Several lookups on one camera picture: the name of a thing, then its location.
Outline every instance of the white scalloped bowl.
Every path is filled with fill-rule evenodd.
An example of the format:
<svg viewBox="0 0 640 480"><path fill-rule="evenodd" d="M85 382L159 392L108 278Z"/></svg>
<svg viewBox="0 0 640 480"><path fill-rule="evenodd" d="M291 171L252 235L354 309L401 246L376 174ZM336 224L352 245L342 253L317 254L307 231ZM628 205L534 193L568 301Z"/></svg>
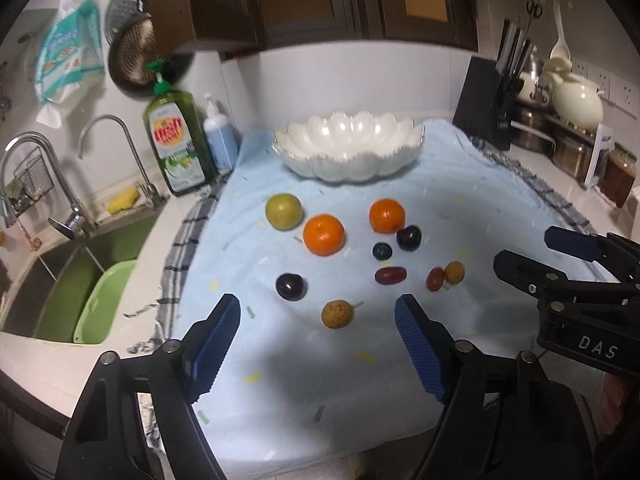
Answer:
<svg viewBox="0 0 640 480"><path fill-rule="evenodd" d="M411 119L336 112L290 124L274 134L271 146L298 175L337 183L392 175L418 157L423 143L424 127Z"/></svg>

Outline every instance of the green fruit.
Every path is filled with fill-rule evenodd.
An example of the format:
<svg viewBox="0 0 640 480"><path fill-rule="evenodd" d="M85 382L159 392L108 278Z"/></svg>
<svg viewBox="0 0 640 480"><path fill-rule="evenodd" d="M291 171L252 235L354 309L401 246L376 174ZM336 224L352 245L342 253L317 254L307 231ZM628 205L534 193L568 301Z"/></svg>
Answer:
<svg viewBox="0 0 640 480"><path fill-rule="evenodd" d="M304 212L297 197L289 193L272 196L264 208L267 220L278 231L289 231L300 225Z"/></svg>

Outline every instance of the teal plastic bag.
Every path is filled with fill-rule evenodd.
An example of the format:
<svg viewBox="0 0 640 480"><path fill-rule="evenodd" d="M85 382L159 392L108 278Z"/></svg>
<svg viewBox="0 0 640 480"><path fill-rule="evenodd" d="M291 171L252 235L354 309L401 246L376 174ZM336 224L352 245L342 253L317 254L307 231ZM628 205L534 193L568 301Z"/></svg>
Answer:
<svg viewBox="0 0 640 480"><path fill-rule="evenodd" d="M47 33L35 73L42 106L36 120L59 128L89 88L104 78L100 12L95 0L70 0Z"/></svg>

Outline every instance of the chrome faucet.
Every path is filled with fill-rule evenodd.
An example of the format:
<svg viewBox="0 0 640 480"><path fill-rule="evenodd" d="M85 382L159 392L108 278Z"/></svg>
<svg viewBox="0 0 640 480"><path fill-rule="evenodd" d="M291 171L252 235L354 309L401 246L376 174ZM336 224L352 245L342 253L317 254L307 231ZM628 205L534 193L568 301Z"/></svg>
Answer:
<svg viewBox="0 0 640 480"><path fill-rule="evenodd" d="M51 165L51 169L53 173L56 175L58 183L62 188L62 192L65 194L66 199L69 200L69 205L71 206L71 215L66 220L66 222L58 222L53 218L49 218L49 224L52 225L57 231L65 235L70 240L74 240L76 238L76 233L80 230L84 231L84 234L88 237L94 231L94 223L89 216L88 211L84 207L84 205L78 200L78 197L71 189L69 182L66 180L65 175L62 173L62 168L60 168L60 162L56 156L56 152L53 150L53 146L49 142L49 139L45 137L43 134L38 132L24 132L23 134L18 135L15 139L12 139L4 149L4 153L2 154L2 160L0 160L0 198L2 199L2 214L4 215L4 224L7 227L11 227L17 222L17 217L15 216L14 208L11 204L11 201L6 196L4 192L4 169L6 167L6 162L9 160L10 155L14 152L14 150L24 144L25 142L33 142L42 148L47 159L49 159L49 163Z"/></svg>
<svg viewBox="0 0 640 480"><path fill-rule="evenodd" d="M84 137L86 136L89 129L91 129L91 127L94 126L95 123L102 120L106 120L106 119L110 119L111 121L116 121L122 128L122 131L124 132L125 137L127 137L127 142L129 143L129 147L131 148L131 153L133 153L133 158L136 159L136 164L138 165L138 169L140 170L140 173L142 173L142 178L145 181L144 185L140 186L142 188L142 193L144 193L145 196L150 200L153 209L157 208L159 205L162 204L162 197L158 193L156 186L154 186L149 180L149 177L146 174L145 168L142 166L142 162L140 161L140 157L138 156L136 147L133 145L133 140L131 139L131 134L129 133L129 129L127 128L127 125L118 116L111 115L111 114L101 115L96 117L95 119L92 119L84 126L84 128L82 129L82 132L80 133L80 139L78 140L78 157L82 159L82 146L84 145Z"/></svg>

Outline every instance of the kitchen sink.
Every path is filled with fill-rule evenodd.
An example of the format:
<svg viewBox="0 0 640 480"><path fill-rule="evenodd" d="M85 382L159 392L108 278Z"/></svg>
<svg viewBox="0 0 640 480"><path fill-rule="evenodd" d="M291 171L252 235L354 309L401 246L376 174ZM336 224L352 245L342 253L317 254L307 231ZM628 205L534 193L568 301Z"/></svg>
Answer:
<svg viewBox="0 0 640 480"><path fill-rule="evenodd" d="M89 240L65 242L41 254L9 305L0 330L73 343L78 320L102 269L137 259L159 213L142 210L127 215L98 228ZM110 326L102 330L106 338Z"/></svg>

